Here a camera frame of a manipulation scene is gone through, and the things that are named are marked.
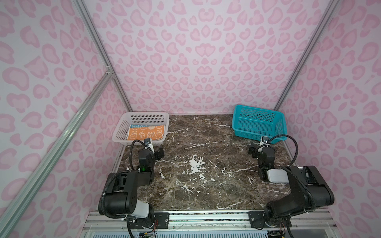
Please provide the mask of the orange patterned towel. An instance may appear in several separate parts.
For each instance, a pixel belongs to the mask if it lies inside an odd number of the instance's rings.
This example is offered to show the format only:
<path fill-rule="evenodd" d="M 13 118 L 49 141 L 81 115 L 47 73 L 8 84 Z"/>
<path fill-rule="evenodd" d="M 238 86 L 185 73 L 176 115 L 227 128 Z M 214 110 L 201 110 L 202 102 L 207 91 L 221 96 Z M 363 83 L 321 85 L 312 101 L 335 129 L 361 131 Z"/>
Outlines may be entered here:
<path fill-rule="evenodd" d="M 151 138 L 152 140 L 161 140 L 164 137 L 164 129 L 154 129 L 154 130 L 141 130 L 141 129 L 131 129 L 129 128 L 127 134 L 127 140 L 144 140 L 146 138 Z"/>

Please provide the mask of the teal patterned towel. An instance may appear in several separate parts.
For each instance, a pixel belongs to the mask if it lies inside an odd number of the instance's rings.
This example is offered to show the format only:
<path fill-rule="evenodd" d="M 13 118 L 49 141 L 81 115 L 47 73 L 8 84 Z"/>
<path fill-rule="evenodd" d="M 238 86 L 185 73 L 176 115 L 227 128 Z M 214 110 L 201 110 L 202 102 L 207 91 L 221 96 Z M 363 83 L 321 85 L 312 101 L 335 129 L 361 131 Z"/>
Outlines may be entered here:
<path fill-rule="evenodd" d="M 132 124 L 130 125 L 131 129 L 137 130 L 154 130 L 154 129 L 164 129 L 165 125 L 138 125 L 138 124 Z"/>

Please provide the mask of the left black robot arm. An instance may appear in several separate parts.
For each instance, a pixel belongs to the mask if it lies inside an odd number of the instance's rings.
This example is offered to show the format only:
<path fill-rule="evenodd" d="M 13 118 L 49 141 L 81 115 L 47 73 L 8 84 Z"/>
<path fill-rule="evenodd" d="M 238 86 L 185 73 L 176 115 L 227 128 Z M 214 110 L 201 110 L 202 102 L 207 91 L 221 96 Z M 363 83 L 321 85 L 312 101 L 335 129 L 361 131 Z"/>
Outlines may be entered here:
<path fill-rule="evenodd" d="M 138 200 L 138 188 L 151 185 L 155 177 L 155 162 L 164 157 L 160 146 L 154 152 L 139 151 L 137 170 L 110 173 L 98 204 L 98 211 L 111 219 L 136 222 L 144 228 L 155 224 L 153 205 Z"/>

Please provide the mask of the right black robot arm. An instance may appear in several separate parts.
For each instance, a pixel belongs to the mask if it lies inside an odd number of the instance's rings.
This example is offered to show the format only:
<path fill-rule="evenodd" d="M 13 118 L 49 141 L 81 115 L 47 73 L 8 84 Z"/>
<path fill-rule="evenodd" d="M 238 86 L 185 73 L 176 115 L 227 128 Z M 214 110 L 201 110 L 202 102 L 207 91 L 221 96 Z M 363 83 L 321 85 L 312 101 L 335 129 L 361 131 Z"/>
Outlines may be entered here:
<path fill-rule="evenodd" d="M 252 144 L 248 153 L 258 162 L 258 175 L 263 182 L 283 183 L 290 186 L 290 193 L 270 201 L 261 216 L 251 218 L 257 230 L 284 225 L 291 228 L 291 218 L 314 212 L 317 208 L 331 206 L 334 194 L 315 166 L 275 167 L 275 150 L 270 146 Z"/>

